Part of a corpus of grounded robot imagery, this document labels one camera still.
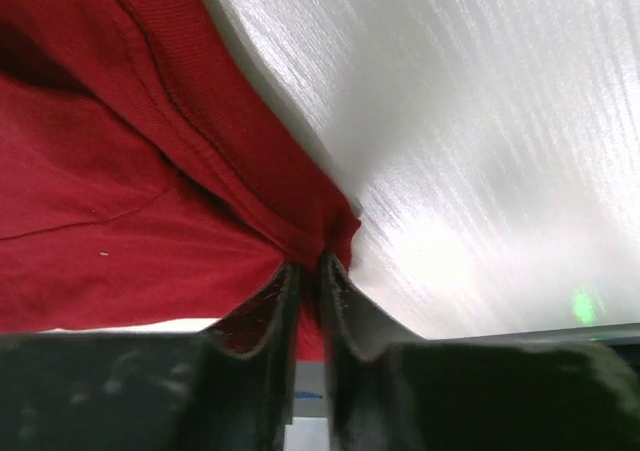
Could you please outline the red t shirt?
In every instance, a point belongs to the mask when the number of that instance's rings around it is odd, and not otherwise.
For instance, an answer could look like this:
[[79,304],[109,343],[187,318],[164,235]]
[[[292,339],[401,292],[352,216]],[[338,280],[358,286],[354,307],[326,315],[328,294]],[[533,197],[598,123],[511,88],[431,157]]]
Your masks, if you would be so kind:
[[1,0],[3,331],[221,317],[358,226],[202,0]]

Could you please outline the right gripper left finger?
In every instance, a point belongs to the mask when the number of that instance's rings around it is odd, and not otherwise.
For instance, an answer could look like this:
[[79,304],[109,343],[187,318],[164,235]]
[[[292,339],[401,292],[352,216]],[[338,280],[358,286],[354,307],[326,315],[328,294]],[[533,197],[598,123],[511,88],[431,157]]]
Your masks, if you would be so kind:
[[279,450],[293,416],[301,273],[281,266],[192,334],[1,338],[5,450]]

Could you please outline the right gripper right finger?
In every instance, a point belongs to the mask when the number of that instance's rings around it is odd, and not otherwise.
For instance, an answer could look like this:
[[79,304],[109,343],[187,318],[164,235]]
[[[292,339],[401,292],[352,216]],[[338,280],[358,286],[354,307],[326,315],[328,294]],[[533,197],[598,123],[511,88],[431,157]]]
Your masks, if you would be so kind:
[[635,450],[639,328],[427,340],[322,260],[334,450]]

